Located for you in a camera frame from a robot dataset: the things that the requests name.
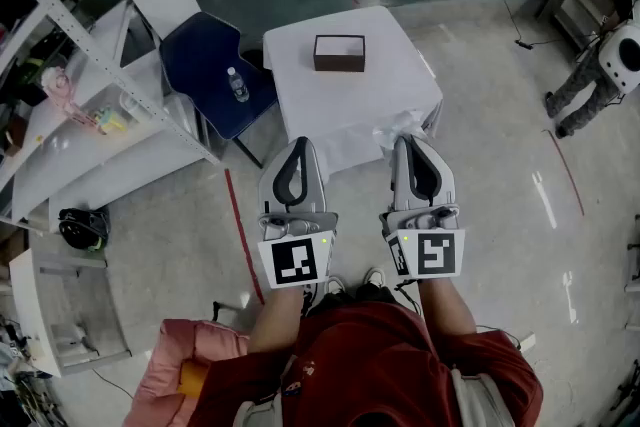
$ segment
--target red tape line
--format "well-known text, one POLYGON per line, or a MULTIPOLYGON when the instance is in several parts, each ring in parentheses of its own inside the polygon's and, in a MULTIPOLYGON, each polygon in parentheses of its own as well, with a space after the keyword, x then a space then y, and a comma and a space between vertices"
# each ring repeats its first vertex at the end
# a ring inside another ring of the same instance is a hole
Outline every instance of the red tape line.
POLYGON ((545 130, 545 132, 549 133, 549 136, 551 137, 551 140, 553 141, 553 144, 555 144, 555 146, 556 146, 556 150, 558 150, 558 154, 560 155, 560 158, 562 159, 562 163, 564 164, 564 168, 567 170, 567 174, 569 175, 569 180, 571 180, 571 185, 573 185, 573 192, 576 193, 576 198, 578 198, 578 205, 580 205, 580 212, 582 212, 582 217, 584 217, 584 207, 582 206, 582 200, 580 199, 580 194, 578 193, 578 187, 576 187, 576 182, 573 180, 573 176, 571 175, 571 171, 569 170, 569 166, 567 165, 567 161, 564 159, 564 155, 562 154, 562 150, 560 149, 560 146, 558 146, 558 141, 556 141, 556 138, 553 137, 553 134, 551 133, 551 130, 545 130))
POLYGON ((256 295, 261 304, 264 304, 264 297, 262 295, 262 289, 258 282, 258 276, 253 268, 253 260, 251 259, 251 252, 249 251, 249 245, 247 244, 247 237, 244 235, 244 228, 242 227, 242 220, 240 219, 240 211, 238 210, 238 202, 236 201, 236 193, 233 191, 233 183, 231 182, 231 173, 228 169, 224 170, 224 176, 227 179, 227 187, 229 189, 229 197, 231 198, 231 206, 233 207, 233 215, 236 217, 236 225, 238 226, 238 233, 240 234, 240 242, 242 242, 242 249, 244 249, 244 256, 247 260, 247 267, 249 268, 249 274, 251 274, 251 281, 253 281, 253 288, 256 291, 256 295))

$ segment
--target pink armchair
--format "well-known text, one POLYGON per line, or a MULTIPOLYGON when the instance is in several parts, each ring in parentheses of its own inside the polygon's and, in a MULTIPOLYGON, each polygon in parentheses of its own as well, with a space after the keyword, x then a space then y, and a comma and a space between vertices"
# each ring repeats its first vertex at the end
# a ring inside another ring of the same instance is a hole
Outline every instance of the pink armchair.
POLYGON ((248 343, 248 336, 215 322, 165 320, 123 427, 186 427, 197 399, 177 392, 182 362, 237 358, 248 343))

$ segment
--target camouflage pants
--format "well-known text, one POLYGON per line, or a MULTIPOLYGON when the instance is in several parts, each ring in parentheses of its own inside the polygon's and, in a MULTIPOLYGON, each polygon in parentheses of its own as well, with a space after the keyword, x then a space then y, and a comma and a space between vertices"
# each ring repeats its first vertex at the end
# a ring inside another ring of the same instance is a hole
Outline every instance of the camouflage pants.
POLYGON ((619 92, 600 67, 596 48, 587 52, 585 58, 578 64, 562 87, 546 101, 547 114, 549 117, 555 118, 580 91, 594 80, 596 88, 591 93, 591 97, 582 107, 564 118, 559 125, 567 131, 568 135, 573 135, 576 130, 584 127, 595 118, 596 114, 604 109, 619 92))

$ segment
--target black bag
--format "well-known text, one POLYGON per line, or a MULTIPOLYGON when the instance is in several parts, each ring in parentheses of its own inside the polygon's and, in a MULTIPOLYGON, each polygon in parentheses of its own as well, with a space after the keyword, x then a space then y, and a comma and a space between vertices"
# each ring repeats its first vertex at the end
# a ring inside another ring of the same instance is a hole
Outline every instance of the black bag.
POLYGON ((103 210, 60 210, 60 234, 71 247, 84 251, 103 249, 109 241, 109 214, 103 210))

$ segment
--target blue chair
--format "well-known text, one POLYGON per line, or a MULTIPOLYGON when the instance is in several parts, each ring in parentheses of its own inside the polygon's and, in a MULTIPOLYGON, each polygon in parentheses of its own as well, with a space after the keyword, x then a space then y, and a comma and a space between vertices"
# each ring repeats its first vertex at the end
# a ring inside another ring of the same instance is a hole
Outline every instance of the blue chair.
POLYGON ((207 13, 196 13, 160 44, 169 85, 193 101, 216 132, 233 142, 251 161, 262 164, 238 136, 277 100, 270 73, 240 57, 240 31, 207 13), (249 100, 236 100, 227 69, 234 67, 249 90, 249 100))

